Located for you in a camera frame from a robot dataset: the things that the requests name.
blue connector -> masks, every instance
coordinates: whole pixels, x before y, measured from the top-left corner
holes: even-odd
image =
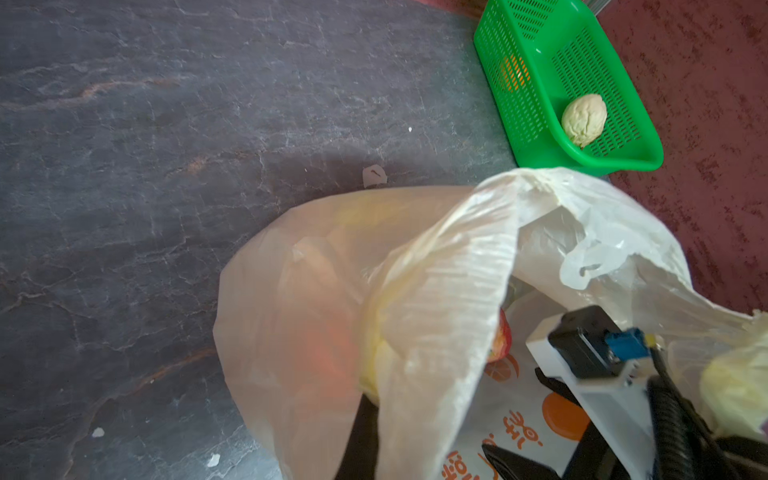
[[[621,333],[608,333],[605,342],[622,362],[650,356],[650,350],[645,345],[645,334],[637,328]]]

plastic bag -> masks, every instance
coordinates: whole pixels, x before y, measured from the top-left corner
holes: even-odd
[[[517,296],[505,312],[516,327],[512,348],[502,361],[485,366],[464,423],[435,480],[454,474],[457,479],[469,474],[472,480],[498,480],[483,454],[484,443],[547,465],[562,476],[589,424],[581,407],[538,381],[538,365],[525,345],[539,320],[564,313],[565,308],[543,293],[531,291]]]
[[[596,303],[621,327],[662,334],[694,399],[703,367],[751,321],[693,291],[658,219],[572,170],[315,200],[229,262],[214,326],[232,396],[284,478],[333,478],[359,378],[379,398],[376,477],[437,475],[510,273],[569,310]]]
[[[701,376],[703,415],[717,435],[768,442],[768,330],[762,320],[748,345],[715,357]]]

yellow object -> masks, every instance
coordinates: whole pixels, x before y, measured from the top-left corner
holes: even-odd
[[[656,336],[653,333],[645,334],[645,346],[649,349],[656,348]]]
[[[768,328],[750,345],[715,357],[701,375],[701,398],[715,421],[717,435],[740,435],[768,442]]]
[[[502,84],[508,91],[517,91],[525,85],[526,81],[531,81],[531,74],[528,73],[528,67],[522,58],[511,56],[502,60],[499,71],[502,73]]]

green plastic basket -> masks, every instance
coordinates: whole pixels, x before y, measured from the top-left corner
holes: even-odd
[[[659,135],[616,51],[579,0],[490,0],[475,47],[520,167],[592,175],[656,170]],[[568,104],[600,94],[603,134],[584,150],[560,125]]]

black cable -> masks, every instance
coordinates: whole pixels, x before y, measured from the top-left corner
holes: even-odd
[[[693,406],[683,397],[683,395],[680,393],[680,390],[677,389],[677,386],[672,381],[672,378],[670,377],[669,373],[667,372],[667,364],[665,363],[664,359],[661,356],[661,351],[658,349],[657,346],[650,349],[650,357],[654,361],[654,367],[656,367],[656,371],[659,374],[659,377],[664,381],[664,385],[667,387],[667,389],[674,395],[675,399],[677,400],[677,403],[680,404],[680,407],[683,409],[685,414],[688,416],[688,419],[690,422],[696,427],[696,430],[699,432],[699,435],[704,438],[704,441],[707,443],[707,445],[710,447],[712,452],[715,454],[715,456],[720,460],[720,464],[725,469],[726,473],[728,474],[728,478],[731,480],[741,480],[741,477],[739,476],[736,469],[731,465],[728,458],[725,456],[725,453],[723,453],[723,450],[720,448],[720,446],[715,442],[715,440],[712,438],[712,435],[710,434],[709,429],[706,425],[701,421],[699,418],[699,415],[696,414],[694,411]]]
[[[373,480],[379,460],[379,407],[363,395],[335,480]]]
[[[658,478],[696,480],[690,422],[686,421],[680,403],[659,375],[648,379],[648,402],[654,422]]]

